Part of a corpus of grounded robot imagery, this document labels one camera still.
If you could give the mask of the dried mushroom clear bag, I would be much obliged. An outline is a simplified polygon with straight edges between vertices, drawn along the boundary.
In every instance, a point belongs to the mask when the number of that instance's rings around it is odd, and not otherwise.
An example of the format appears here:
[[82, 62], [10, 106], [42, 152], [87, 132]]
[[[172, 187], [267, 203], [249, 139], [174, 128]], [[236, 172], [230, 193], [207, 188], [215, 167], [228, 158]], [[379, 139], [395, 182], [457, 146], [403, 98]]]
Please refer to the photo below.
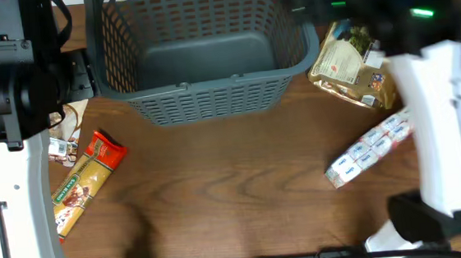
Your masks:
[[63, 106], [62, 117], [60, 113], [50, 113], [49, 149], [48, 159], [70, 168], [77, 161], [78, 143], [84, 112], [88, 99], [80, 100]]

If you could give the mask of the gold foil herb snack bag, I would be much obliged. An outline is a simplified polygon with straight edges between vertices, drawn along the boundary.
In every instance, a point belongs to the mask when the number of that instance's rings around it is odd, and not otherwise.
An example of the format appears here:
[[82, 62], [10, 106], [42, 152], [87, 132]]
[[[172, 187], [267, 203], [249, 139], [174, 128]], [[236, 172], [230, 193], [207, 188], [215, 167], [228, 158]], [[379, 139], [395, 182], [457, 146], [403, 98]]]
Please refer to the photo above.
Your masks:
[[324, 92], [366, 108], [391, 109], [398, 97], [380, 41], [349, 20], [333, 23], [308, 73]]

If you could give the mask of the red and gold pasta packet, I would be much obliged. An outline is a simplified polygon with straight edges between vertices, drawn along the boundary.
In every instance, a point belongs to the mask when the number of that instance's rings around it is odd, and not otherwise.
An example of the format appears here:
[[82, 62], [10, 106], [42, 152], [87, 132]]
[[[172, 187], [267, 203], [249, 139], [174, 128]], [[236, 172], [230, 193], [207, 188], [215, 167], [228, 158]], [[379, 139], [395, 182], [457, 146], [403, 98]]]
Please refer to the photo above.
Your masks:
[[61, 244], [126, 155], [127, 147], [94, 131], [87, 149], [51, 195]]

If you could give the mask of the white blue tissue pack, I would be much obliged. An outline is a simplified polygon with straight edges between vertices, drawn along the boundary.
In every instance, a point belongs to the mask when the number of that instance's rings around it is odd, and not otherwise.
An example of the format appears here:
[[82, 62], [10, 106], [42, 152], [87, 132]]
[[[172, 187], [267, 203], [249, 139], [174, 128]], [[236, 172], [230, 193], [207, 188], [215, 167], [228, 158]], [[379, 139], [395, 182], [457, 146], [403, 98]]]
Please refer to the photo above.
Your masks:
[[410, 114], [404, 107], [362, 135], [328, 167], [325, 176], [330, 183], [344, 186], [400, 145], [413, 132]]

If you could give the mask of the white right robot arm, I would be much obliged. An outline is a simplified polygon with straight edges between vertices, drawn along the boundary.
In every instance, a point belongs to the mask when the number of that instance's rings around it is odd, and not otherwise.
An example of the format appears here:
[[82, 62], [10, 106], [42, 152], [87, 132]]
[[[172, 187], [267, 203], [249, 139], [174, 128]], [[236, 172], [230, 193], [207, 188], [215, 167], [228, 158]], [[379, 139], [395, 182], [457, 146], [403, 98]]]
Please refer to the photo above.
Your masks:
[[300, 21], [364, 25], [390, 61], [415, 127], [420, 187], [392, 196], [390, 219], [359, 258], [460, 258], [461, 4], [458, 0], [285, 0]]

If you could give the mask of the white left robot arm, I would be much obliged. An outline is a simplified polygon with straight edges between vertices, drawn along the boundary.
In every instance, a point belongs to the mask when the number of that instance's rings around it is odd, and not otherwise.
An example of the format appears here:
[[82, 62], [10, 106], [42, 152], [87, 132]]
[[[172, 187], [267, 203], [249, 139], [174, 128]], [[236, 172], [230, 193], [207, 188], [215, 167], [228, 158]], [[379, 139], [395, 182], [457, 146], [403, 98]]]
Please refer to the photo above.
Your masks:
[[66, 258], [48, 177], [50, 117], [95, 95], [83, 50], [64, 52], [63, 0], [0, 0], [0, 258]]

